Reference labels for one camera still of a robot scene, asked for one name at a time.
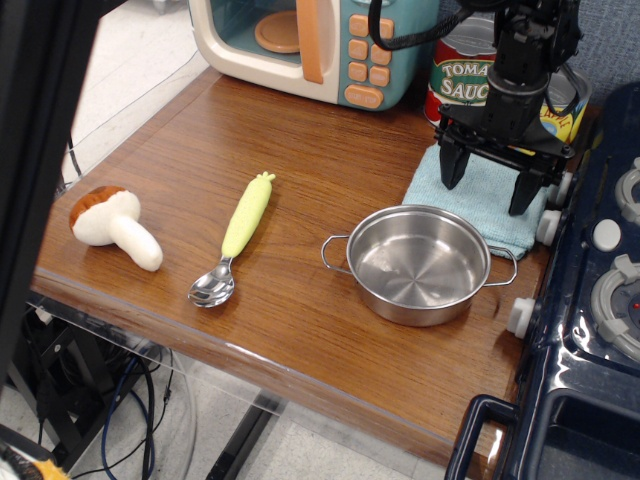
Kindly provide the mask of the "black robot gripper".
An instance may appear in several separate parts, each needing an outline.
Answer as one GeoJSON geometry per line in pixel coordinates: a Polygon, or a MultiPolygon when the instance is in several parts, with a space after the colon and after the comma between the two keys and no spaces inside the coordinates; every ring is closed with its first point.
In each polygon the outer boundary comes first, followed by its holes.
{"type": "Polygon", "coordinates": [[[443,104],[436,138],[440,146],[440,175],[452,190],[463,178],[471,154],[520,171],[509,206],[511,216],[520,216],[540,191],[544,175],[560,173],[568,158],[528,156],[511,148],[527,126],[530,106],[546,89],[552,70],[542,68],[518,77],[513,71],[491,67],[488,97],[483,106],[443,104]]]}

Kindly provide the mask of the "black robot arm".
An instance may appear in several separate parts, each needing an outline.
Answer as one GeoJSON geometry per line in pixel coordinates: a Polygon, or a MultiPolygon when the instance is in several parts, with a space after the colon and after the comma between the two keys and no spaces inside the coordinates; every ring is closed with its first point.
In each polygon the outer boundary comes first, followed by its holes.
{"type": "Polygon", "coordinates": [[[545,251],[505,293],[425,329],[376,316],[320,263],[324,233],[403,197],[432,139],[406,106],[366,113],[206,71],[79,184],[120,179],[148,195],[166,266],[149,274],[123,254],[73,254],[69,199],[54,189],[99,12],[93,1],[1,6],[3,363],[33,291],[284,395],[511,392],[522,344],[498,321],[509,297],[538,287],[545,251]],[[276,172],[276,193],[239,291],[196,308],[184,289],[214,262],[219,217],[256,166],[276,172]]]}

